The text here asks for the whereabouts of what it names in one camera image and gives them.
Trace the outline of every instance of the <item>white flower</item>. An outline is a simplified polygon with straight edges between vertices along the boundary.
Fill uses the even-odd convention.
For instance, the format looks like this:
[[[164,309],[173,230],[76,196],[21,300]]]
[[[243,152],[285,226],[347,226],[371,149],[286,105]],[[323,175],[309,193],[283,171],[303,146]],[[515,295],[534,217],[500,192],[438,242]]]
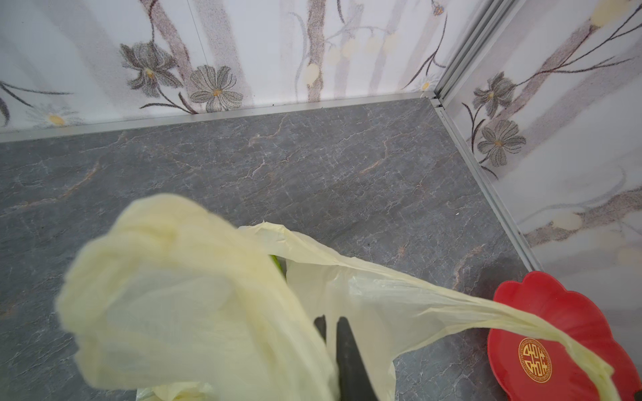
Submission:
[[[27,120],[35,123],[34,128],[57,128],[83,124],[84,121],[77,114],[78,112],[67,106],[38,105],[27,110]]]
[[[319,73],[321,70],[319,69],[319,66],[317,64],[311,63],[308,64],[305,70],[303,70],[303,80],[305,83],[308,85],[312,85],[317,78],[319,77]]]
[[[419,74],[419,79],[417,80],[417,86],[415,91],[422,92],[424,90],[435,90],[439,79],[441,78],[440,73],[430,73],[425,75],[424,73]]]
[[[618,263],[622,266],[642,266],[642,249],[626,247],[618,251]]]
[[[582,218],[573,212],[560,212],[553,219],[553,227],[563,230],[579,230],[582,224]]]
[[[327,56],[325,56],[325,62],[328,65],[337,65],[339,60],[341,60],[341,51],[336,46],[331,47],[330,50],[327,51]]]
[[[399,42],[399,36],[396,33],[391,33],[386,37],[386,40],[383,42],[383,51],[387,55],[392,53],[397,48],[397,43]]]
[[[343,57],[350,58],[357,51],[359,43],[355,38],[349,39],[341,48]]]
[[[622,17],[629,9],[628,0],[600,0],[591,15],[591,24],[601,28]]]
[[[378,36],[371,36],[365,43],[366,53],[377,53],[383,45],[383,39]]]
[[[601,250],[613,251],[627,244],[627,239],[621,232],[601,230],[593,234],[594,245]]]

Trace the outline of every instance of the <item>marble veining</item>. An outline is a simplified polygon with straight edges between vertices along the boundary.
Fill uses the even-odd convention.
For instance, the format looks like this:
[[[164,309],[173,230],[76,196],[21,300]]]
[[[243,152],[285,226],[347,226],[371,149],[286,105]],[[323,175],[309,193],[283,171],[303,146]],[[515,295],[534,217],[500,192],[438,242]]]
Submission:
[[[427,99],[0,144],[0,398],[133,400],[86,385],[53,312],[75,252],[131,201],[187,196],[492,298],[526,269]],[[395,361],[398,400],[506,399],[486,330]]]

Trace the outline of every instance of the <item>flower pattern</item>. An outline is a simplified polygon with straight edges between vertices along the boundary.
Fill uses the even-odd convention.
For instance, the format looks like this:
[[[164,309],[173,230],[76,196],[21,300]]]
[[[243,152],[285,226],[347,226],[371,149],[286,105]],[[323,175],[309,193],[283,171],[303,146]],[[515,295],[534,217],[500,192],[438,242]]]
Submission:
[[[488,90],[477,88],[474,90],[475,99],[473,107],[480,108],[486,105],[486,114],[493,118],[499,106],[508,107],[513,101],[513,92],[515,85],[513,82],[504,77],[504,72],[495,75],[488,80]]]
[[[417,86],[415,87],[415,90],[417,92],[424,91],[424,90],[435,90],[435,87],[439,83],[440,78],[441,78],[441,73],[429,73],[428,75],[424,75],[417,82]]]
[[[368,38],[363,47],[366,53],[377,53],[381,46],[383,45],[383,39],[377,35],[372,35]]]
[[[27,120],[35,123],[34,128],[57,128],[68,125],[83,124],[78,112],[69,107],[54,107],[53,105],[38,105],[27,110]]]
[[[444,13],[444,6],[436,2],[435,0],[431,0],[431,4],[433,6],[433,15],[436,17],[438,15],[442,15]]]
[[[521,146],[526,144],[526,138],[518,135],[519,128],[514,121],[500,120],[495,131],[488,127],[481,129],[481,134],[486,141],[477,144],[477,149],[488,154],[491,164],[494,167],[506,165],[506,152],[518,153]]]
[[[220,112],[239,108],[243,101],[243,95],[239,92],[229,90],[236,84],[236,78],[230,73],[230,67],[224,65],[218,69],[209,65],[201,65],[192,72],[189,79],[200,89],[189,96],[195,103],[205,103],[205,111],[208,113]]]
[[[138,77],[127,81],[131,89],[141,89],[149,98],[159,98],[159,84],[172,88],[183,84],[168,70],[177,66],[171,54],[156,46],[154,42],[140,42],[132,47],[121,44],[123,67],[138,71]]]

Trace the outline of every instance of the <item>gold emblem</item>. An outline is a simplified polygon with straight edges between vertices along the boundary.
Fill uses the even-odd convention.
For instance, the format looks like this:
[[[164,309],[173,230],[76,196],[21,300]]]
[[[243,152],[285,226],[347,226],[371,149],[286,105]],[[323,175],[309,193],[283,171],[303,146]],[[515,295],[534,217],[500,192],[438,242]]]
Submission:
[[[553,365],[546,348],[536,339],[524,338],[519,343],[519,362],[534,381],[546,383],[551,378]]]

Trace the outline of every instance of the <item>baseboard trim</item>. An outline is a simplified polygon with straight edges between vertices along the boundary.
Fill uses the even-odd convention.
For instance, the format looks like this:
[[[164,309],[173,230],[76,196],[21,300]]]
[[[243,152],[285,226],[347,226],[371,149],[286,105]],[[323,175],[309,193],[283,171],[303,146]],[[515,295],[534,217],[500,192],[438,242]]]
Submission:
[[[237,117],[249,117],[252,115],[276,114],[298,112],[303,110],[316,110],[319,108],[343,107],[354,105],[366,105],[369,103],[381,103],[386,101],[417,99],[433,97],[434,93],[409,92],[380,96],[367,96],[365,98],[351,98],[341,100],[325,100],[314,103],[297,103],[292,105],[244,108],[242,110],[231,110],[228,112],[173,115],[170,117],[154,117],[139,120],[113,121],[109,123],[88,124],[78,126],[66,126],[61,128],[45,128],[41,130],[9,131],[0,133],[0,143],[29,141],[33,139],[44,139],[54,137],[67,137],[71,135],[82,135],[85,133],[98,133],[109,131],[134,130],[151,126],[174,125],[184,123],[195,123],[198,121],[212,121]]]
[[[430,99],[430,102],[435,108],[439,119],[442,121],[442,123],[444,123],[448,134],[453,139],[457,150],[459,150],[459,153],[464,158],[466,165],[473,174],[475,181],[477,181],[477,185],[479,185],[481,192],[486,197],[486,200],[490,204],[492,211],[497,216],[499,223],[504,228],[504,231],[508,235],[510,242],[515,247],[517,254],[524,262],[524,266],[526,266],[526,269],[528,271],[541,271],[542,269],[539,265],[539,262],[535,258],[535,255],[528,245],[526,238],[524,238],[524,235],[522,235],[522,233],[519,231],[517,224],[515,224],[515,221],[512,219],[512,217],[510,217],[508,210],[501,202],[499,195],[495,191],[495,188],[493,188],[489,179],[486,177],[486,174],[480,168],[479,163],[477,163],[477,160],[469,151],[464,137],[461,136],[461,134],[459,134],[459,132],[457,131],[453,120],[446,113],[446,110],[442,106],[441,101],[436,97],[432,97]]]

